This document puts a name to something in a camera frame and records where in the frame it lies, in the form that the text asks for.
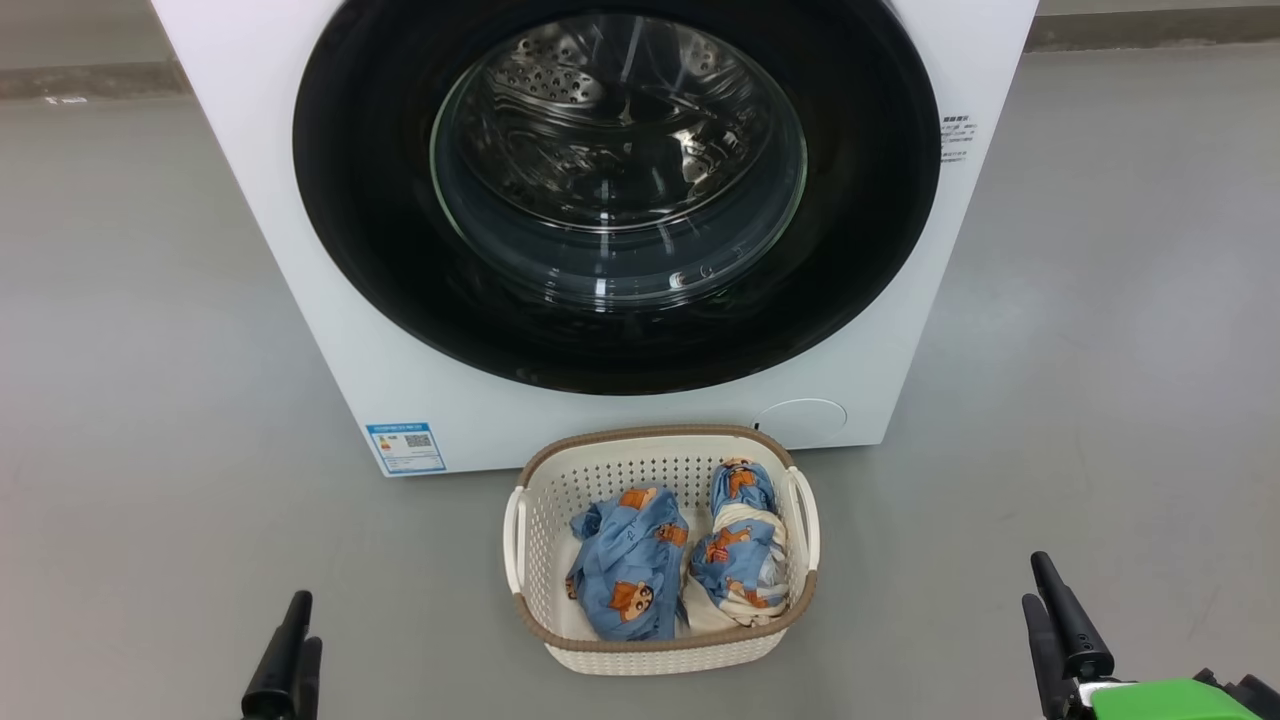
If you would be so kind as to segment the blue and cream cartoon garment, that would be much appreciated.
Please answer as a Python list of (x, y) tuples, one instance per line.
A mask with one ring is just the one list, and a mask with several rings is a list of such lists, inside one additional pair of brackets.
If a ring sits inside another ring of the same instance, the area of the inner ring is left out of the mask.
[(767, 470), (723, 461), (710, 483), (710, 529), (689, 555), (682, 603), (690, 635), (764, 626), (788, 606), (788, 530)]

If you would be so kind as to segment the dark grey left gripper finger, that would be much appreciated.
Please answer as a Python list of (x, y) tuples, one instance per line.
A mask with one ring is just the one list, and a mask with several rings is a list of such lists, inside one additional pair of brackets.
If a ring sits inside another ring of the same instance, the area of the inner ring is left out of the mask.
[(294, 684), (293, 720), (317, 720), (323, 639), (307, 638), (300, 650)]
[(293, 593), (241, 698), (241, 720), (300, 720), (300, 669), (314, 597)]

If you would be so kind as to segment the stainless steel washer drum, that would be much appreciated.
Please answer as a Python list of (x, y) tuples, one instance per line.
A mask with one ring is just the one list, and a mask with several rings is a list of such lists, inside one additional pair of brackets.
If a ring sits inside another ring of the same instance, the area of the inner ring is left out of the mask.
[(791, 120), (783, 90), (727, 41), (675, 20), (572, 15), (507, 38), (457, 83), (467, 168), (517, 211), (635, 231), (721, 201)]

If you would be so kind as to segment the cream laundry basket brown rim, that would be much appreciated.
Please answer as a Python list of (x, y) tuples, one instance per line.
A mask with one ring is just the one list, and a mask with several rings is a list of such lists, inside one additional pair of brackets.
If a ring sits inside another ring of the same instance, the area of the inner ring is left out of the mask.
[[(712, 477), (732, 457), (760, 464), (774, 484), (788, 530), (787, 611), (769, 625), (690, 635), (681, 593), (673, 641), (600, 641), (566, 594), (564, 578), (580, 547), (570, 521), (636, 486), (671, 489), (689, 527), (685, 583), (690, 551), (710, 529)], [(787, 450), (746, 427), (648, 427), (557, 441), (520, 473), (502, 530), (506, 582), (518, 616), (557, 662), (589, 676), (675, 675), (756, 661), (782, 641), (817, 592), (820, 524), (812, 487)]]

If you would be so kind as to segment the black round glass washer door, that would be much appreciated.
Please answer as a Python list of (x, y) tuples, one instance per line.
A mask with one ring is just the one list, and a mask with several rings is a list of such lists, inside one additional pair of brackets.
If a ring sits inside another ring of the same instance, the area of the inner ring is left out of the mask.
[[(727, 41), (792, 110), (721, 201), (589, 233), (499, 200), (447, 117), (507, 38), (609, 13)], [(332, 260), (416, 340), (526, 386), (667, 395), (778, 366), (872, 305), (922, 241), (940, 119), (886, 0), (342, 0), (301, 77), (293, 159)]]

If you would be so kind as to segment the white front-load washing machine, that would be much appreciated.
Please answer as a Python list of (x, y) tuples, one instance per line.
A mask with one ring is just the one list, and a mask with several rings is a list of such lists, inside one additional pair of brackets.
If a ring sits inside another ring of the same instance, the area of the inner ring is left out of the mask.
[(884, 438), (972, 201), (995, 123), (1036, 14), (1036, 0), (900, 0), (911, 38), (925, 50), (943, 117), (977, 124), (965, 161), (941, 167), (920, 243), (905, 268), (832, 340), (744, 380), (710, 389), (604, 398), (534, 389), (467, 369), (396, 329), (360, 299), (303, 219), (285, 156), (285, 105), (305, 53), (338, 0), (150, 0), (195, 99), (300, 314), (280, 331), (255, 320), (262, 372), (332, 377), (325, 423), (356, 464), (383, 473), (365, 427), (428, 423), (447, 471), (507, 470), (571, 436), (677, 425), (751, 428), (754, 416), (795, 398), (847, 411), (828, 447)]

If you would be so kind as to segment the blue energy label sticker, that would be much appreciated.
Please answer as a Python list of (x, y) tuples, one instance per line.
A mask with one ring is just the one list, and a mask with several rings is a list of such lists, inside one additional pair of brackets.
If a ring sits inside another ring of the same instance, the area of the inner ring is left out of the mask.
[(421, 477), (447, 471), (445, 461), (428, 423), (392, 423), (365, 427), (385, 477)]

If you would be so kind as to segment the blue cartoon print garment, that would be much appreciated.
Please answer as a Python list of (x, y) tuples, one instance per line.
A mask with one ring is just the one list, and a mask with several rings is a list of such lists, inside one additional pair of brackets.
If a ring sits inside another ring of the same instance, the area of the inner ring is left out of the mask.
[(673, 641), (689, 525), (675, 493), (636, 486), (591, 503), (570, 521), (579, 553), (566, 594), (600, 641)]

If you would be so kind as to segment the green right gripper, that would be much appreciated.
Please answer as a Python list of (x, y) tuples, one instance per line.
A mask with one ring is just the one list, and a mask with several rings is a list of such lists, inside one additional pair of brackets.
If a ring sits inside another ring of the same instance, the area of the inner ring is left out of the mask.
[[(1114, 653), (1044, 551), (1030, 556), (1038, 594), (1021, 610), (1044, 720), (1263, 720), (1228, 692), (1192, 678), (1093, 682), (1114, 673)], [(1073, 694), (1073, 680), (1084, 683)]]

